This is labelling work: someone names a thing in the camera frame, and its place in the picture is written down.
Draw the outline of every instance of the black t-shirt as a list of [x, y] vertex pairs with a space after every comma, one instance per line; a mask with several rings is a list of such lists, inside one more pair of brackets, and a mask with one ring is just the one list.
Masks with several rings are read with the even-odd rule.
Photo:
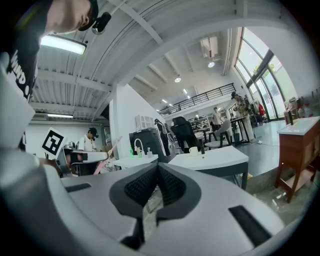
[[27, 0], [12, 8], [11, 18], [6, 27], [7, 40], [1, 51], [10, 57], [7, 74], [16, 91], [28, 102], [35, 83], [40, 40], [44, 35], [47, 15], [52, 0]]

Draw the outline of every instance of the white desk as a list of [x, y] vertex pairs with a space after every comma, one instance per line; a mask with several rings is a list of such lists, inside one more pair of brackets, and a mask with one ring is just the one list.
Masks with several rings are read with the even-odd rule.
[[157, 154], [154, 154], [153, 157], [151, 157], [151, 158], [148, 158], [148, 157], [138, 158], [138, 156], [135, 155], [134, 157], [121, 158], [117, 161], [114, 161], [113, 164], [115, 166], [120, 166], [123, 169], [123, 168], [131, 168], [131, 167], [135, 167], [135, 166], [149, 164], [157, 159], [158, 159]]
[[242, 174], [241, 187], [245, 190], [248, 177], [248, 161], [249, 157], [247, 155], [233, 146], [226, 146], [205, 151], [205, 154], [199, 152], [197, 156], [178, 154], [169, 164], [217, 177]]

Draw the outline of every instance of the wooden cabinet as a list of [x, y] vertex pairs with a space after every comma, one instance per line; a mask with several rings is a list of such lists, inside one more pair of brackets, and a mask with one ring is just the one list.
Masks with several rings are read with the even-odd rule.
[[[280, 156], [275, 187], [281, 186], [287, 190], [288, 203], [295, 191], [308, 180], [315, 177], [319, 169], [320, 153], [320, 122], [318, 121], [306, 134], [279, 134]], [[283, 165], [295, 170], [295, 176], [287, 181], [281, 179]]]

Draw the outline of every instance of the window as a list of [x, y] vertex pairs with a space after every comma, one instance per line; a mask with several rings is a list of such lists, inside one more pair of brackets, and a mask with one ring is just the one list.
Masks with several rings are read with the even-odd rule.
[[242, 66], [240, 61], [237, 61], [235, 66], [239, 69], [240, 71], [240, 75], [242, 75], [242, 77], [244, 78], [244, 82], [247, 83], [250, 80], [250, 75], [248, 74], [248, 72], [246, 71], [246, 69], [244, 68], [244, 66]]
[[279, 84], [284, 100], [289, 101], [292, 97], [298, 97], [287, 71], [276, 56], [270, 60], [269, 67]]
[[282, 96], [281, 96], [279, 89], [277, 87], [276, 81], [274, 80], [274, 78], [272, 77], [272, 75], [270, 74], [270, 72], [268, 70], [263, 74], [262, 77], [266, 83], [266, 86], [268, 87], [268, 89], [271, 93], [271, 96], [273, 97], [273, 102], [275, 104], [275, 108], [278, 113], [278, 116], [280, 118], [283, 118], [284, 111], [286, 110], [286, 108], [285, 108], [285, 104], [282, 99]]
[[266, 44], [249, 29], [244, 28], [243, 38], [253, 46], [253, 48], [262, 56], [262, 58], [266, 56], [266, 53], [269, 50], [268, 46], [266, 46]]
[[284, 98], [288, 101], [296, 97], [296, 91], [278, 58], [259, 37], [245, 27], [235, 68], [249, 88], [252, 98], [266, 108], [268, 119], [283, 118]]
[[262, 61], [259, 55], [245, 41], [242, 41], [239, 59], [243, 65], [245, 65], [251, 76]]

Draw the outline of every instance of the coffee cup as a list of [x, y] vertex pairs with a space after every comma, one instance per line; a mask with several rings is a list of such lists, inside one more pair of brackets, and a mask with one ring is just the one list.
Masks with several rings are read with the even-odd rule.
[[199, 154], [198, 148], [196, 146], [189, 148], [189, 153], [191, 156], [197, 156]]

